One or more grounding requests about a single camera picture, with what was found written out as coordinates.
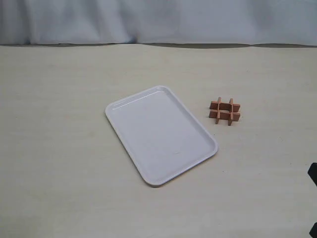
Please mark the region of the black object at edge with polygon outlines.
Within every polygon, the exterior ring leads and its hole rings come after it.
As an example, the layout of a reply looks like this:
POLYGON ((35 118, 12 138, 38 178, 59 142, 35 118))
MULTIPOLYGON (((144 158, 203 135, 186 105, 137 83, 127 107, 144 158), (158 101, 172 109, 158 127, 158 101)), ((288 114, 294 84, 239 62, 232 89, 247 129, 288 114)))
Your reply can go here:
POLYGON ((312 163, 308 169, 308 175, 315 185, 317 185, 317 163, 312 163))

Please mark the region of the white backdrop cloth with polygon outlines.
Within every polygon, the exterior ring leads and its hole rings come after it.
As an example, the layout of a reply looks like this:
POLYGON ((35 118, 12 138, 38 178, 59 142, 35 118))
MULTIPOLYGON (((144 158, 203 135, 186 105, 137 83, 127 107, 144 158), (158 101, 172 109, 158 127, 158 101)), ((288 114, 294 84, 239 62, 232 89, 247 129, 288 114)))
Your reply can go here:
POLYGON ((3 0, 2 44, 317 44, 314 0, 3 0))

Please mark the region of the notched brown wooden piece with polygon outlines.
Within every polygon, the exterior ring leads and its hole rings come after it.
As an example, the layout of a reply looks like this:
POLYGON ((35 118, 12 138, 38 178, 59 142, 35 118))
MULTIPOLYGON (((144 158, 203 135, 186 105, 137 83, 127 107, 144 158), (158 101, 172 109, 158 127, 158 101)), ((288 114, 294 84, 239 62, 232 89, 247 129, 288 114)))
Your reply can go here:
POLYGON ((220 103, 221 103, 221 97, 219 97, 217 100, 217 114, 216 114, 216 118, 215 118, 216 124, 218 124, 218 122, 220 120, 220 103))
MULTIPOLYGON (((217 110, 211 110, 210 111, 210 114, 209 114, 209 118, 216 118, 216 114, 217 114, 217 110)), ((229 118, 229 115, 230 115, 230 112, 229 111, 220 111, 220 119, 223 119, 223 120, 228 120, 229 118)), ((234 121, 238 121, 239 118, 240 118, 240 113, 237 113, 237 112, 233 112, 233 116, 234 116, 234 121)))
POLYGON ((234 119, 234 116, 233 116, 233 98, 231 98, 229 100, 229 104, 230 104, 230 109, 229 109, 229 112, 230 112, 230 115, 229 115, 229 118, 228 118, 228 125, 231 126, 232 122, 233 122, 233 119, 234 119))
MULTIPOLYGON (((234 108, 233 112, 239 112, 240 104, 233 103, 233 108, 234 108)), ((224 102, 220 103, 220 110, 229 111, 229 109, 230 109, 229 103, 224 103, 224 102)), ((217 110, 217 101, 211 101, 210 110, 217 110)))

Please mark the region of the white plastic tray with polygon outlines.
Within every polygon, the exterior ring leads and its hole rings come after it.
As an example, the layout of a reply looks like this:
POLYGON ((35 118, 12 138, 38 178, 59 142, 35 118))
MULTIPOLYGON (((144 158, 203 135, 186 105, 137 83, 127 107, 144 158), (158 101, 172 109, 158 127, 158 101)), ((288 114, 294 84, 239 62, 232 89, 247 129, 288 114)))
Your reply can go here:
POLYGON ((110 103, 105 115, 150 186, 169 182, 218 151, 215 138, 166 86, 110 103))

